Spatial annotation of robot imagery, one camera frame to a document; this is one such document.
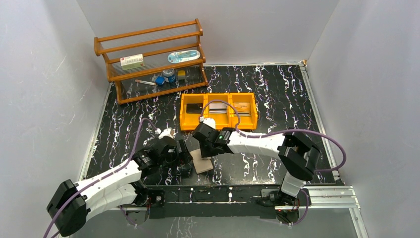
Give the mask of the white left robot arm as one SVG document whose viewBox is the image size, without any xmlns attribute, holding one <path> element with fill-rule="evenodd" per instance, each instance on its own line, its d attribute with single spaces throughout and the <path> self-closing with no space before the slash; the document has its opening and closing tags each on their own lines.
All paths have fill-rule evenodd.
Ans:
<svg viewBox="0 0 420 238">
<path fill-rule="evenodd" d="M 151 146 L 134 153 L 131 159 L 90 179 L 62 182 L 47 206 L 58 234 L 68 237 L 94 216 L 123 205 L 151 206 L 163 203 L 163 193 L 147 188 L 144 177 L 158 170 L 186 167 L 191 171 L 191 154 L 185 140 L 175 140 L 165 129 Z"/>
</svg>

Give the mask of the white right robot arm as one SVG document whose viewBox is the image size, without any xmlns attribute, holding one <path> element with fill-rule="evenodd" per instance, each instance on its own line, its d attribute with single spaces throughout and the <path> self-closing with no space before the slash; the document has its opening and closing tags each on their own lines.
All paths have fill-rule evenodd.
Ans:
<svg viewBox="0 0 420 238">
<path fill-rule="evenodd" d="M 198 140 L 202 157 L 225 153 L 252 153 L 278 158 L 286 168 L 286 175 L 279 191 L 270 194 L 270 205 L 293 205 L 300 190 L 313 179 L 321 156 L 319 147 L 302 132 L 264 134 L 244 132 L 232 127 L 215 129 L 213 119 L 204 119 L 193 131 Z"/>
</svg>

